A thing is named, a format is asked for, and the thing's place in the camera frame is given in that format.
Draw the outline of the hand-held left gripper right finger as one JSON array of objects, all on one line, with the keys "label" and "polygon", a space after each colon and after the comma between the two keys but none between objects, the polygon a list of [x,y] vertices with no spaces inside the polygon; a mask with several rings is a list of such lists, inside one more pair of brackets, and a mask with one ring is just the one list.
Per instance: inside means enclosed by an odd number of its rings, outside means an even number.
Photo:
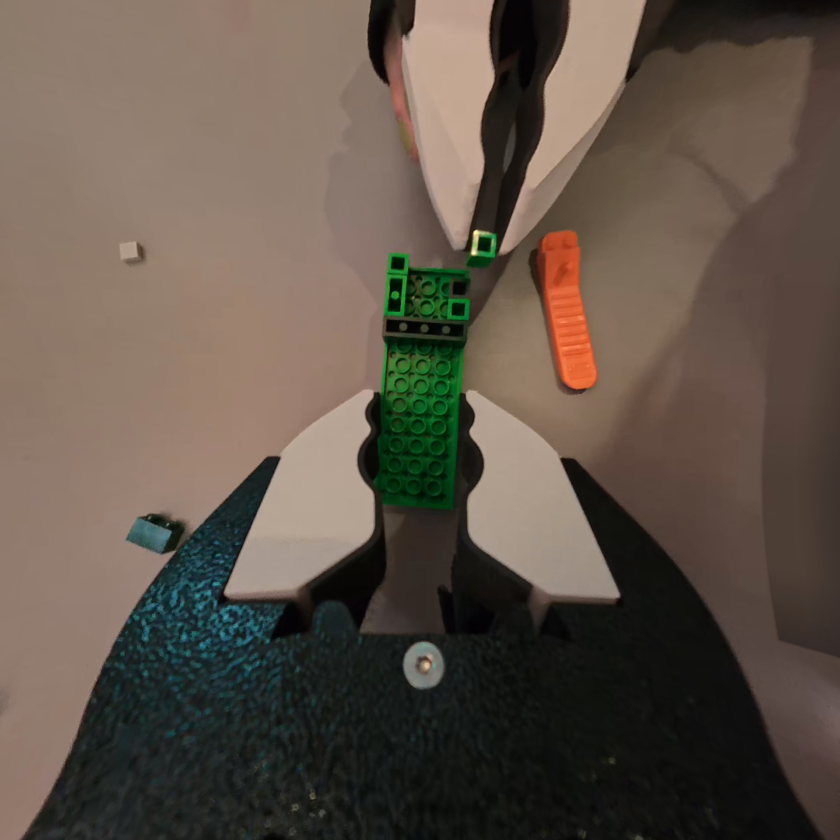
[{"label": "hand-held left gripper right finger", "polygon": [[563,608],[622,608],[554,448],[478,391],[460,409],[455,553],[437,591],[445,633],[566,636]]}]

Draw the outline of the grey desk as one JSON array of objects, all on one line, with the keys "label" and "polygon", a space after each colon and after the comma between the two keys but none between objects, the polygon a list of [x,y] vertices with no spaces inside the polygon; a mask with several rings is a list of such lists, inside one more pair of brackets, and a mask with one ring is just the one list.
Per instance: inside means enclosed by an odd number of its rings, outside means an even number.
[{"label": "grey desk", "polygon": [[[379,381],[385,255],[448,256],[365,2],[2,2],[2,838],[21,838],[164,559]],[[765,539],[838,493],[838,13],[676,7],[560,201],[600,380],[553,382],[528,252],[479,277],[475,388],[686,572],[838,838],[838,657],[779,639]],[[119,244],[140,242],[126,265]]]}]

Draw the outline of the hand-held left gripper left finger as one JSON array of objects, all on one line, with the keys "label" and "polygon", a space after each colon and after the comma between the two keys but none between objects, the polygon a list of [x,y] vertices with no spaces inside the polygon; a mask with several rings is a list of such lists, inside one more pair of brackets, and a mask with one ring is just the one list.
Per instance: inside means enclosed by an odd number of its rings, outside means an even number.
[{"label": "hand-held left gripper left finger", "polygon": [[380,395],[362,390],[312,423],[280,454],[224,588],[233,603],[279,602],[280,624],[310,626],[326,602],[361,628],[385,578],[377,437]]}]

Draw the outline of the teal brick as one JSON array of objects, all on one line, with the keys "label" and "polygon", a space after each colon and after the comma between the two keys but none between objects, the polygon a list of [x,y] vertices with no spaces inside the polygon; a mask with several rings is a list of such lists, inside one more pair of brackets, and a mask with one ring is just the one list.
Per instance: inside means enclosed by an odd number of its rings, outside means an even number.
[{"label": "teal brick", "polygon": [[134,520],[126,542],[153,553],[172,553],[177,550],[185,530],[182,521],[149,513]]}]

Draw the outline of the orange brick separator tool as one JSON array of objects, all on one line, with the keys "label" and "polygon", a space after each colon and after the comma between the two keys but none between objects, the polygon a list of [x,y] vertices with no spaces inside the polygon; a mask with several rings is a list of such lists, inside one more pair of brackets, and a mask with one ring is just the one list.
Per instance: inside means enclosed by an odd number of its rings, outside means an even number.
[{"label": "orange brick separator tool", "polygon": [[586,391],[596,383],[597,370],[581,295],[577,234],[572,230],[546,234],[535,261],[554,369],[567,388]]}]

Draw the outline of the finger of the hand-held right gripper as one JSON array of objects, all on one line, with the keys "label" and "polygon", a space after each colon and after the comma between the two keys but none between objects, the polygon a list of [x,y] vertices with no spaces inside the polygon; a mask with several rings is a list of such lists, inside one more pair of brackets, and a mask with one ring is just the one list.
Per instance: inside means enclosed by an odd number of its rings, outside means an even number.
[{"label": "finger of the hand-held right gripper", "polygon": [[646,5],[506,3],[500,48],[516,60],[495,222],[502,254],[547,213],[613,110]]},{"label": "finger of the hand-held right gripper", "polygon": [[520,48],[509,47],[509,2],[405,2],[402,73],[425,185],[448,242],[468,250],[477,229],[505,241],[501,183],[521,97]]}]

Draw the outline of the black long brick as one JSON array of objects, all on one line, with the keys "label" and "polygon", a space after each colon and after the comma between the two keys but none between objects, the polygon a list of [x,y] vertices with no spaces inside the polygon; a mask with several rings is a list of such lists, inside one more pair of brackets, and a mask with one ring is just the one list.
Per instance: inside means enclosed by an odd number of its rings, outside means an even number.
[{"label": "black long brick", "polygon": [[466,321],[435,320],[425,318],[383,319],[382,337],[387,339],[408,339],[464,345],[467,341]]}]

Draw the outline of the person's right hand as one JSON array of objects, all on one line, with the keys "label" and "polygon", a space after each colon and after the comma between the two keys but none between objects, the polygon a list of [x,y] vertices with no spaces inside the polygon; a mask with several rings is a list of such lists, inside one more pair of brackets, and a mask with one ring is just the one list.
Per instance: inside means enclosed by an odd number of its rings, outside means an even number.
[{"label": "person's right hand", "polygon": [[406,98],[406,86],[403,78],[402,59],[397,57],[388,70],[389,87],[391,89],[391,103],[394,111],[395,123],[402,147],[409,159],[419,162],[419,152],[415,139],[415,132],[410,110]]}]

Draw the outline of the green studded brick plate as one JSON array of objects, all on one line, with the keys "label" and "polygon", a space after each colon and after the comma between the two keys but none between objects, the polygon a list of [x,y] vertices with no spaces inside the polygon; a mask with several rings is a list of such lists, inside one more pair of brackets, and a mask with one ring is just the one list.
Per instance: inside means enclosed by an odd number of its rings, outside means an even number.
[{"label": "green studded brick plate", "polygon": [[[407,275],[404,318],[435,320],[447,320],[450,278],[469,278],[461,269],[415,266],[410,266]],[[383,341],[380,470],[376,478],[383,502],[452,510],[466,344]]]}]

